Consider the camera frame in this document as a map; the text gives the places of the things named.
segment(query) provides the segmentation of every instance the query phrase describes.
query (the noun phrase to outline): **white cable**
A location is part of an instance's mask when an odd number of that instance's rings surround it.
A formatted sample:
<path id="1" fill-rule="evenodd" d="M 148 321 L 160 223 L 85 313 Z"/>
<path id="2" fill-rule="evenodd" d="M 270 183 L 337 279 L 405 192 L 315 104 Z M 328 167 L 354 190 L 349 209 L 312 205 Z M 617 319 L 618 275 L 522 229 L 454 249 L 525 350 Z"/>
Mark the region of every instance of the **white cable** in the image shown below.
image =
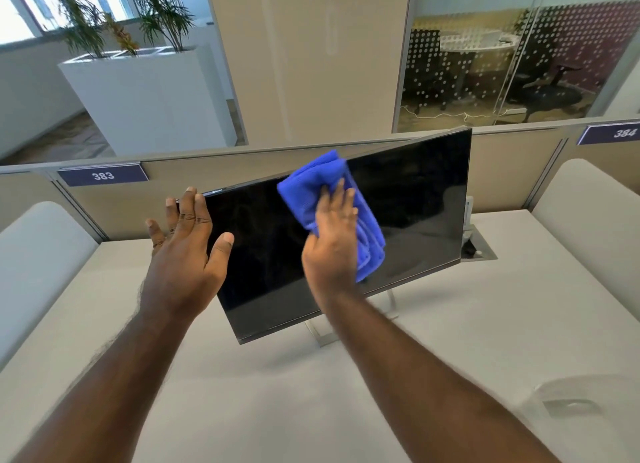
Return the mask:
<path id="1" fill-rule="evenodd" d="M 418 116 L 413 111 L 409 111 L 409 108 L 407 106 L 401 106 L 401 107 L 406 109 L 407 112 L 413 114 L 416 118 L 419 118 L 420 120 L 435 120 L 436 118 L 439 118 L 440 116 L 449 116 L 451 118 L 455 118 L 456 116 L 464 116 L 465 119 L 463 121 L 466 123 L 469 118 L 492 118 L 493 117 L 493 116 L 487 116 L 486 114 L 478 114 L 478 115 L 474 116 L 474 115 L 469 114 L 469 113 L 458 113 L 458 114 L 440 113 L 437 116 Z M 496 116 L 496 118 L 500 118 L 500 116 L 504 116 L 505 114 L 507 114 L 507 113 L 506 112 L 501 113 L 498 116 Z"/>

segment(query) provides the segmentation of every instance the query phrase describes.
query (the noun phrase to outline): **number sign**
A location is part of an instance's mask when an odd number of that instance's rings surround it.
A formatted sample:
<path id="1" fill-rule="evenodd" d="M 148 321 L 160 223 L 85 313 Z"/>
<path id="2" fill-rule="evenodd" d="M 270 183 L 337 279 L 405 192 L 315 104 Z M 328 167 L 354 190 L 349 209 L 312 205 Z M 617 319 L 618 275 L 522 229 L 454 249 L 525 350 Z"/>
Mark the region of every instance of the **number sign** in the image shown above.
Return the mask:
<path id="1" fill-rule="evenodd" d="M 609 123 L 588 126 L 578 144 L 593 145 L 634 140 L 640 140 L 640 123 Z"/>
<path id="2" fill-rule="evenodd" d="M 91 167 L 63 168 L 58 170 L 69 187 L 85 185 L 129 184 L 146 182 L 149 177 L 140 163 L 96 165 Z"/>

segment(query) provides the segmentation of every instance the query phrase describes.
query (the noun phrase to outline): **office chair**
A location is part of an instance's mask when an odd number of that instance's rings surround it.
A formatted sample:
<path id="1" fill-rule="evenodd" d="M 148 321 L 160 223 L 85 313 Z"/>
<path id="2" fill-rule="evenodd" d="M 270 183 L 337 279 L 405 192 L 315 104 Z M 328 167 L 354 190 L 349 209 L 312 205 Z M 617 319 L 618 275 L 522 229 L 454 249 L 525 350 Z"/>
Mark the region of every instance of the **office chair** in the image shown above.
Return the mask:
<path id="1" fill-rule="evenodd" d="M 443 53 L 440 49 L 440 31 L 411 31 L 408 55 L 404 71 L 404 100 L 416 100 L 415 113 L 420 113 L 420 104 L 427 98 L 440 101 L 440 110 L 447 107 L 447 93 L 453 94 L 454 81 L 443 67 Z"/>
<path id="2" fill-rule="evenodd" d="M 557 71 L 549 84 L 532 84 L 550 73 L 554 61 L 553 37 L 553 29 L 539 29 L 532 33 L 511 81 L 507 101 L 522 104 L 527 109 L 523 123 L 528 123 L 534 112 L 562 109 L 582 101 L 580 91 L 573 87 L 559 85 L 565 72 L 580 71 L 582 69 L 580 66 L 557 64 Z"/>

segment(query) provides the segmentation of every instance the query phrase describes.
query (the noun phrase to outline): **cloth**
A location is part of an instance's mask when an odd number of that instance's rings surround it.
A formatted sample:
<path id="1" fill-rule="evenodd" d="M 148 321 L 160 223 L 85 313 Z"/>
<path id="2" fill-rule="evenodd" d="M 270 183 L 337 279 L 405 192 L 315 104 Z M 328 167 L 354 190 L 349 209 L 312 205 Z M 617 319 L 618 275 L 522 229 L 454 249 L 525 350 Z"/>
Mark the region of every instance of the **cloth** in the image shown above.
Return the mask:
<path id="1" fill-rule="evenodd" d="M 319 236 L 316 224 L 316 207 L 320 199 L 320 189 L 323 185 L 327 185 L 329 191 L 333 193 L 340 178 L 344 178 L 345 190 L 351 187 L 356 190 L 353 199 L 353 206 L 358 208 L 356 282 L 360 282 L 378 269 L 385 259 L 383 249 L 385 238 L 378 221 L 373 216 L 349 172 L 347 161 L 341 159 L 335 150 L 324 153 L 280 182 L 278 192 L 298 222 L 306 230 Z"/>

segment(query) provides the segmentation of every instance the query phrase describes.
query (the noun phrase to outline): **monitor screen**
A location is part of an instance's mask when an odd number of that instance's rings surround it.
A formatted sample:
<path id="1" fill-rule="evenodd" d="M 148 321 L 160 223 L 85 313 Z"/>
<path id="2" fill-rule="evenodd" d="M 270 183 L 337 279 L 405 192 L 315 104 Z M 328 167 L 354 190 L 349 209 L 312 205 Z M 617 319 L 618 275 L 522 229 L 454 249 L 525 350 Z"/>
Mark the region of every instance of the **monitor screen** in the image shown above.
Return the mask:
<path id="1" fill-rule="evenodd" d="M 471 130 L 428 137 L 348 159 L 387 245 L 360 282 L 373 295 L 460 262 Z M 218 298 L 240 343 L 319 314 L 301 263 L 307 231 L 276 190 L 286 175 L 208 192 L 209 251 L 234 233 Z"/>

